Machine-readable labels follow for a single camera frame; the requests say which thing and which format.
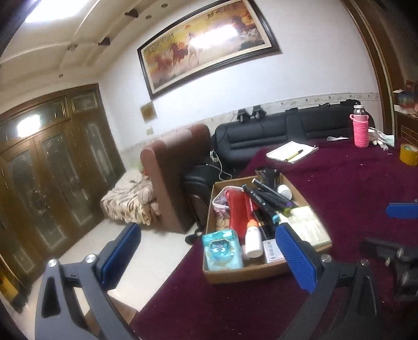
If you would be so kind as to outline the red shiny pouch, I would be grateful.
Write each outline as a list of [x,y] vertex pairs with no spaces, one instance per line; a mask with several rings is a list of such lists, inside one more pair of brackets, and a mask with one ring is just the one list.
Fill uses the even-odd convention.
[[240,244],[244,244],[247,229],[259,226],[253,215],[254,206],[252,200],[244,191],[233,189],[227,190],[226,198],[230,212],[230,229],[237,232]]

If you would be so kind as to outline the white round jar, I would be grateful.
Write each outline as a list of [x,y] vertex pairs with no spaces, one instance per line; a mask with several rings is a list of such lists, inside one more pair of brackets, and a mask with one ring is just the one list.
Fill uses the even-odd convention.
[[286,184],[281,184],[280,186],[277,187],[276,190],[277,190],[278,194],[282,195],[283,197],[285,197],[288,200],[292,200],[292,198],[293,198],[292,191]]

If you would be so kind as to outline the teal tissue pack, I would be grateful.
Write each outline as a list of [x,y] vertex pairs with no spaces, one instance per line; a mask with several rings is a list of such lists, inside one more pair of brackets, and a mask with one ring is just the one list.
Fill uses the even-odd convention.
[[237,232],[224,229],[202,237],[205,263],[208,271],[244,268],[242,247]]

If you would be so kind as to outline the white notebook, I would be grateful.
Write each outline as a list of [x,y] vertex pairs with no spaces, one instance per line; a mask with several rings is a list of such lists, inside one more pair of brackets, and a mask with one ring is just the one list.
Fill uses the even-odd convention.
[[[289,156],[295,154],[298,150],[303,149],[304,151],[299,154],[297,157],[295,157],[294,159],[290,160],[289,162],[285,162],[285,159],[288,158]],[[266,157],[269,159],[272,159],[274,161],[279,161],[279,162],[283,162],[283,163],[288,163],[288,164],[294,164],[298,161],[300,161],[301,159],[304,159],[305,157],[307,157],[310,154],[315,153],[318,150],[318,146],[314,145],[308,145],[308,144],[303,144],[303,143],[297,143],[294,141],[290,141],[270,152],[268,152],[266,154]]]

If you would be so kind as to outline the large black marker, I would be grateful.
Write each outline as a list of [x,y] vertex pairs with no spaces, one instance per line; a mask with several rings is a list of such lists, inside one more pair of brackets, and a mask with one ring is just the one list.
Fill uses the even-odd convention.
[[253,212],[253,215],[256,218],[256,221],[259,223],[259,226],[263,230],[263,236],[265,240],[270,240],[275,238],[275,225],[269,219],[269,217],[260,209],[257,209]]

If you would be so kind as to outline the white medicine box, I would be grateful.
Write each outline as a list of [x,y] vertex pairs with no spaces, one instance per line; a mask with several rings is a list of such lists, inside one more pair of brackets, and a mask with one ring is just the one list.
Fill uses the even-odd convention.
[[[288,217],[281,213],[278,215],[281,223],[287,222],[303,241],[309,242],[314,248],[322,249],[332,245],[324,225],[309,205],[293,208]],[[274,239],[263,241],[263,246],[267,263],[284,260]]]

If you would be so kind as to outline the framed horse painting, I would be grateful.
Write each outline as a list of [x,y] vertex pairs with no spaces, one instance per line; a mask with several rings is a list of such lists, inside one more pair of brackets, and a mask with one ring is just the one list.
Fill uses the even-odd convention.
[[215,1],[167,26],[137,53],[155,99],[199,76],[280,51],[254,1]]

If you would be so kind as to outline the orange capped white bottle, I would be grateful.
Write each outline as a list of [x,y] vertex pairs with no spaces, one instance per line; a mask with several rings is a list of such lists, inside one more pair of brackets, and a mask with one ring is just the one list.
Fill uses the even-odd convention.
[[264,253],[262,234],[256,220],[251,219],[247,223],[245,234],[245,254],[249,259],[256,259]]

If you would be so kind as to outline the black clamps on sofa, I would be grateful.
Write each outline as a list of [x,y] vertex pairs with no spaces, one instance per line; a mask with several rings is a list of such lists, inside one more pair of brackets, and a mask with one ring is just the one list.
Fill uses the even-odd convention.
[[237,121],[239,123],[248,123],[252,118],[261,120],[265,116],[266,111],[260,105],[254,106],[251,113],[244,108],[237,111]]

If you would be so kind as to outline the small wall plaque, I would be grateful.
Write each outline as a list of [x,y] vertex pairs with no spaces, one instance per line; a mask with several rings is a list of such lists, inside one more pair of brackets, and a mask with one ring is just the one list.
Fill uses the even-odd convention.
[[144,123],[149,123],[157,118],[154,103],[152,101],[141,106],[140,113],[142,115]]

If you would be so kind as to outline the black leather sofa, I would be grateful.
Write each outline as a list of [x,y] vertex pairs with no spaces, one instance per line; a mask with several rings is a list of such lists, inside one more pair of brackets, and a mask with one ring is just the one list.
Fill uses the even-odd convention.
[[353,106],[360,103],[347,99],[337,104],[291,108],[261,120],[252,118],[248,123],[218,125],[210,137],[210,150],[215,152],[218,163],[206,155],[183,173],[181,184],[188,195],[197,195],[208,202],[214,183],[237,177],[263,148],[278,147],[289,141],[351,137],[353,127],[349,115]]

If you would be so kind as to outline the patterned blanket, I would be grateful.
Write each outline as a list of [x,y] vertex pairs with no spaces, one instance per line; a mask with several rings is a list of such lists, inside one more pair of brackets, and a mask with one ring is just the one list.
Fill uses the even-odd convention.
[[160,215],[151,179],[138,169],[123,174],[101,199],[101,208],[107,218],[146,226]]

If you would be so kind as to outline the yellow capped black marker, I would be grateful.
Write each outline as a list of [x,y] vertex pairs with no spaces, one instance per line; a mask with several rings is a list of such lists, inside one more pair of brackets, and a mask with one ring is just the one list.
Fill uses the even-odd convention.
[[264,191],[257,191],[257,193],[274,209],[280,212],[284,216],[289,216],[291,214],[291,208],[287,207],[284,203],[280,200],[275,198],[274,196],[270,195],[269,193],[265,193]]

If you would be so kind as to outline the pink knitted sleeve bottle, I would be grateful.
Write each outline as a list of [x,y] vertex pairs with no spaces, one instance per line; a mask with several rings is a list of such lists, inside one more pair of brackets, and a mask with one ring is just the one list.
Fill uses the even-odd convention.
[[353,113],[349,117],[353,124],[354,144],[359,148],[366,148],[369,145],[368,114],[362,105],[357,104],[353,106]]

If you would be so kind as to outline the purple capped black marker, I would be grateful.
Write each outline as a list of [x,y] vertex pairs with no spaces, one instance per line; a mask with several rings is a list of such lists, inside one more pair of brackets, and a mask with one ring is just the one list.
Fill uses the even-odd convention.
[[272,188],[268,187],[266,184],[262,183],[260,180],[253,178],[252,183],[259,188],[260,190],[264,191],[265,193],[269,193],[270,195],[274,196],[278,200],[280,200],[282,203],[284,203],[289,208],[297,208],[298,205],[295,204],[293,201],[287,199],[285,196],[281,195],[280,193],[277,193]]

